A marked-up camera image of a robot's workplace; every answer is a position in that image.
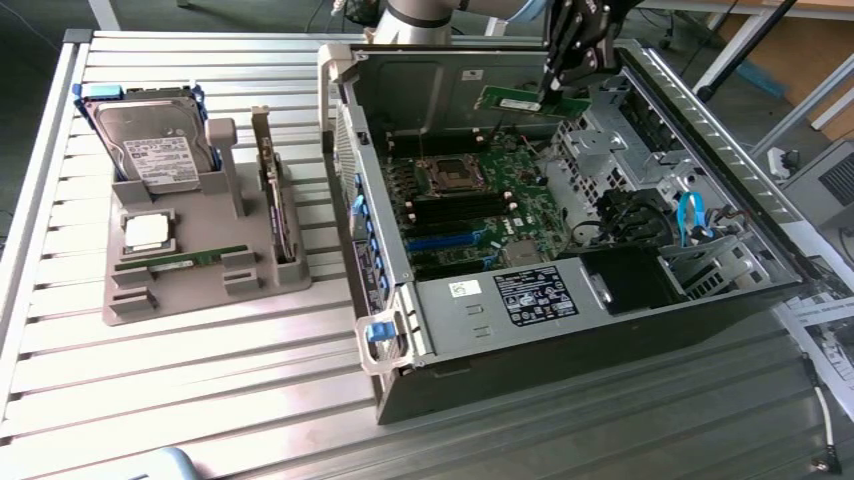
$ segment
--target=warning label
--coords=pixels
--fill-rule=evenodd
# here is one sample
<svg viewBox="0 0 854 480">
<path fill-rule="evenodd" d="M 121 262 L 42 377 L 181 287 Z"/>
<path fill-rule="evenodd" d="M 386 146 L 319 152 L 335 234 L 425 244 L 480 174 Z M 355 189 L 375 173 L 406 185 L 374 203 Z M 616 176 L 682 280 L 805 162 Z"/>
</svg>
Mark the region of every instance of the warning label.
<svg viewBox="0 0 854 480">
<path fill-rule="evenodd" d="M 497 275 L 494 278 L 514 325 L 525 327 L 578 315 L 557 267 Z"/>
<path fill-rule="evenodd" d="M 185 137 L 129 140 L 125 142 L 125 148 L 146 185 L 199 181 L 199 172 Z"/>
</svg>

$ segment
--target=printed label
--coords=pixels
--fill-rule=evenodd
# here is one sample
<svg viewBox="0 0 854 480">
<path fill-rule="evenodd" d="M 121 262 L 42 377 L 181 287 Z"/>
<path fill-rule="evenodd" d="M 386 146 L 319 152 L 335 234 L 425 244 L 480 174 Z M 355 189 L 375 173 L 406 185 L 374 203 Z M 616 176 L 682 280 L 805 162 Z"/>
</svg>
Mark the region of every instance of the printed label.
<svg viewBox="0 0 854 480">
<path fill-rule="evenodd" d="M 510 321 L 518 327 L 578 315 L 557 267 L 497 275 Z"/>
<path fill-rule="evenodd" d="M 505 108 L 513 108 L 514 110 L 528 110 L 529 112 L 540 112 L 544 106 L 540 103 L 524 102 L 522 100 L 513 100 L 510 98 L 502 99 L 500 105 Z"/>
<path fill-rule="evenodd" d="M 481 284 L 477 280 L 466 280 L 465 282 L 449 283 L 451 289 L 451 296 L 454 298 L 467 297 L 469 295 L 477 295 L 481 292 Z"/>
<path fill-rule="evenodd" d="M 463 82 L 484 80 L 484 70 L 463 70 Z"/>
<path fill-rule="evenodd" d="M 193 267 L 195 265 L 193 260 L 185 260 L 183 262 L 166 263 L 163 265 L 153 265 L 149 270 L 153 272 L 166 272 L 167 270 L 177 270 L 179 268 Z"/>
<path fill-rule="evenodd" d="M 199 181 L 199 172 L 185 137 L 129 140 L 125 142 L 125 148 L 146 185 Z"/>
</svg>

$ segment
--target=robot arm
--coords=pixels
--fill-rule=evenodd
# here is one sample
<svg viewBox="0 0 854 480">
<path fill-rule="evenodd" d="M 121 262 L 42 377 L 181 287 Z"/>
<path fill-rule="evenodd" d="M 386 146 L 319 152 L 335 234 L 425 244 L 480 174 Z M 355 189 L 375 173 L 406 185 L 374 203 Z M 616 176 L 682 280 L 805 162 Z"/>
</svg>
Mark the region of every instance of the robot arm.
<svg viewBox="0 0 854 480">
<path fill-rule="evenodd" d="M 629 10 L 642 0 L 554 0 L 546 12 L 549 48 L 540 102 L 556 103 L 564 89 L 580 89 L 621 69 L 614 39 Z"/>
<path fill-rule="evenodd" d="M 374 43 L 445 44 L 454 10 L 530 21 L 546 9 L 549 49 L 540 102 L 556 103 L 565 89 L 584 88 L 620 71 L 614 38 L 642 0 L 389 0 Z"/>
</svg>

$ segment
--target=motherboard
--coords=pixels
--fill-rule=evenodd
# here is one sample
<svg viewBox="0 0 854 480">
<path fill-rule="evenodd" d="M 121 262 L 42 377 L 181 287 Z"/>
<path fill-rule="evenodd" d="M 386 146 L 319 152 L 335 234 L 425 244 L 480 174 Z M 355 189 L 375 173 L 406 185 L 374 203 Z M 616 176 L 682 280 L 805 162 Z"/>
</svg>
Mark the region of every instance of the motherboard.
<svg viewBox="0 0 854 480">
<path fill-rule="evenodd" d="M 481 140 L 480 151 L 391 155 L 383 165 L 419 280 L 537 264 L 569 244 L 566 214 L 529 139 L 512 130 Z"/>
</svg>

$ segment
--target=metal table surface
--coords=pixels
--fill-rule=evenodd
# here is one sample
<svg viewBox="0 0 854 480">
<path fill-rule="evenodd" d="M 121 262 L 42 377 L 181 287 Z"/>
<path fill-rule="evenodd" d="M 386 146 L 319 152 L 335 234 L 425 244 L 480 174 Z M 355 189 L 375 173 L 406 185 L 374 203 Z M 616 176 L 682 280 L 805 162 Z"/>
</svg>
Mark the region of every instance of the metal table surface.
<svg viewBox="0 0 854 480">
<path fill-rule="evenodd" d="M 318 143 L 315 52 L 330 40 L 358 37 L 98 32 L 65 44 L 0 265 L 0 478 L 130 478 L 118 472 L 166 445 L 211 478 L 808 475 L 821 412 L 770 316 L 680 352 L 377 426 Z M 255 159 L 250 106 L 273 109 L 315 284 L 109 327 L 111 162 L 70 87 L 191 79 L 211 116 L 237 120 L 241 162 Z M 836 404 L 834 416 L 845 462 L 854 429 Z"/>
</svg>

